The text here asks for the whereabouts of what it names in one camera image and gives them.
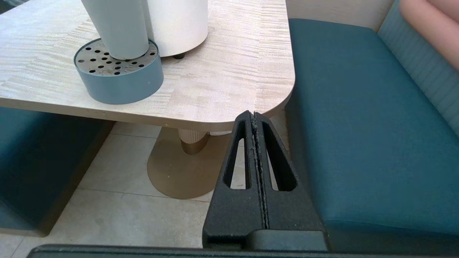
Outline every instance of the table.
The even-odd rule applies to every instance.
[[[98,37],[78,0],[30,0],[2,14],[0,106],[163,126],[148,170],[173,197],[213,189],[227,140],[208,132],[231,130],[245,110],[272,116],[295,82],[285,0],[209,0],[207,39],[184,59],[163,58],[160,90],[132,104],[87,93],[72,59]]]

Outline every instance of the floor tile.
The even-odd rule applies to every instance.
[[[279,188],[278,188],[277,182],[276,182],[276,177],[274,176],[273,166],[271,165],[271,160],[269,158],[269,155],[268,155],[268,164],[269,164],[269,175],[270,175],[270,178],[271,178],[271,187],[275,191],[279,191]]]
[[[13,258],[49,243],[199,248],[208,205],[77,189],[50,235],[25,237]]]
[[[246,169],[244,146],[239,146],[237,149],[236,162],[234,164],[233,178],[231,180],[232,189],[246,188]]]
[[[79,184],[80,189],[162,196],[151,184],[146,166],[154,138],[109,135]],[[244,148],[238,149],[235,174],[244,169]],[[210,202],[212,193],[193,200]]]
[[[161,126],[117,122],[112,134],[158,138]]]
[[[0,234],[0,258],[10,258],[23,236]]]

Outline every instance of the hole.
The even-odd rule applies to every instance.
[[[280,147],[282,143],[278,143],[268,123],[263,122],[263,132],[270,165],[271,186],[275,191],[292,191],[297,186],[297,180],[293,175],[287,157],[282,152]]]
[[[245,167],[244,139],[241,139],[237,148],[236,161],[231,178],[231,189],[247,189]]]
[[[274,171],[273,171],[273,165],[271,164],[271,159],[269,158],[268,151],[266,151],[266,155],[268,156],[269,175],[271,177],[271,187],[273,187],[274,191],[279,191],[279,187],[277,186],[276,176],[274,175]]]

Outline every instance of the grey cylindrical holder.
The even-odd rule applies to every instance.
[[[128,104],[151,96],[162,85],[161,58],[156,44],[132,60],[110,56],[101,39],[81,47],[73,60],[89,95],[106,104]]]

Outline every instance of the pink cushion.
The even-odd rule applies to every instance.
[[[451,19],[459,23],[459,1],[458,0],[428,0],[433,6],[442,11]]]
[[[459,0],[429,0],[451,9],[451,15],[459,10]],[[400,12],[432,46],[459,71],[459,23],[428,0],[400,0]]]

